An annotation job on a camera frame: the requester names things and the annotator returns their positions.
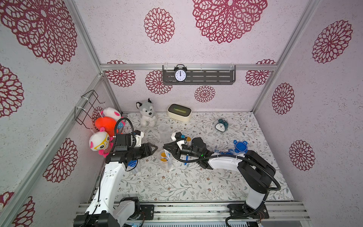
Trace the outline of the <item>clear plastic kit container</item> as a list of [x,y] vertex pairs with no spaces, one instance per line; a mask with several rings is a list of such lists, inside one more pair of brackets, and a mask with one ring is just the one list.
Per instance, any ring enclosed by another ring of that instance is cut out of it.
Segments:
[[136,167],[134,167],[134,168],[131,168],[131,169],[130,169],[130,172],[131,172],[131,173],[133,173],[133,174],[136,174],[136,173],[138,173],[138,172],[140,172],[140,171],[141,171],[141,164],[140,164],[140,162],[138,161],[137,166],[136,166]]

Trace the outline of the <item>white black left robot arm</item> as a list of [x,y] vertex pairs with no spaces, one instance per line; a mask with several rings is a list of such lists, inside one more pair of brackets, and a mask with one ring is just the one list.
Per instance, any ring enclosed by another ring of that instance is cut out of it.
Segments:
[[105,158],[105,169],[94,199],[83,215],[78,215],[75,227],[122,227],[128,219],[145,218],[138,197],[121,199],[114,207],[117,185],[131,161],[152,156],[156,145],[141,143],[144,133],[117,134],[112,151]]

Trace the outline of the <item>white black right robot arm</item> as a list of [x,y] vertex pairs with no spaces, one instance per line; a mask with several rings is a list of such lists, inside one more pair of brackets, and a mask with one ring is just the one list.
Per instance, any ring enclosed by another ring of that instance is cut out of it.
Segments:
[[274,177],[275,168],[255,151],[248,150],[243,156],[220,154],[207,149],[203,139],[198,137],[186,144],[185,138],[179,138],[163,145],[177,161],[196,162],[203,169],[224,169],[239,172],[250,187],[248,196],[240,208],[226,220],[252,218],[263,211],[265,201],[271,191],[281,190],[281,185]]

